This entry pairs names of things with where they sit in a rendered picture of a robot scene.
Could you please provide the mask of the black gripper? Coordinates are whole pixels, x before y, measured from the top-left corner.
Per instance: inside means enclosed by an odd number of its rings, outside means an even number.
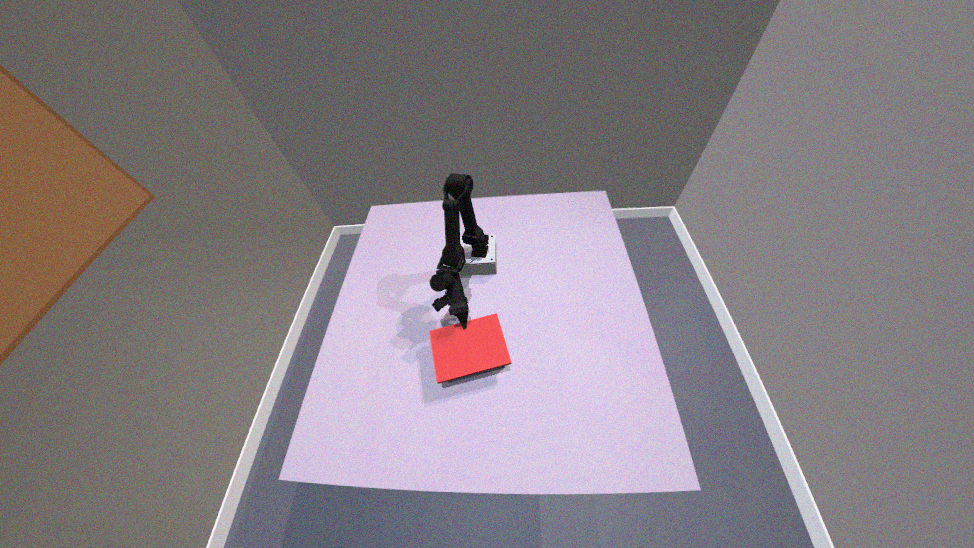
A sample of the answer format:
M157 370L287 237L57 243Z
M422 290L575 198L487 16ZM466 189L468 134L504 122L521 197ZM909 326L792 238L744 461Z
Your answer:
M452 305L449 307L449 314L458 318L463 329L467 328L468 301L464 295L462 283L446 289L446 293Z

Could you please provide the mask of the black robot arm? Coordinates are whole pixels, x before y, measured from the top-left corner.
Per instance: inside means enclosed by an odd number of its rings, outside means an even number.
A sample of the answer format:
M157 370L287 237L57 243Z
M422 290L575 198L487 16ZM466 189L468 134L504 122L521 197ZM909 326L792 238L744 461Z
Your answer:
M482 228L477 225L470 197L472 190L473 180L471 176L465 174L451 173L443 185L442 209L444 210L445 222L445 247L436 268L439 270L429 281L431 288L436 292L461 284L459 272L466 262L466 257L464 248L460 243L459 211L465 228L462 235L463 243L472 246L471 257L485 258L487 255L489 235L484 234ZM448 193L455 200L449 200ZM445 291L445 295L434 300L432 306L438 312L447 304L448 306L452 305Z

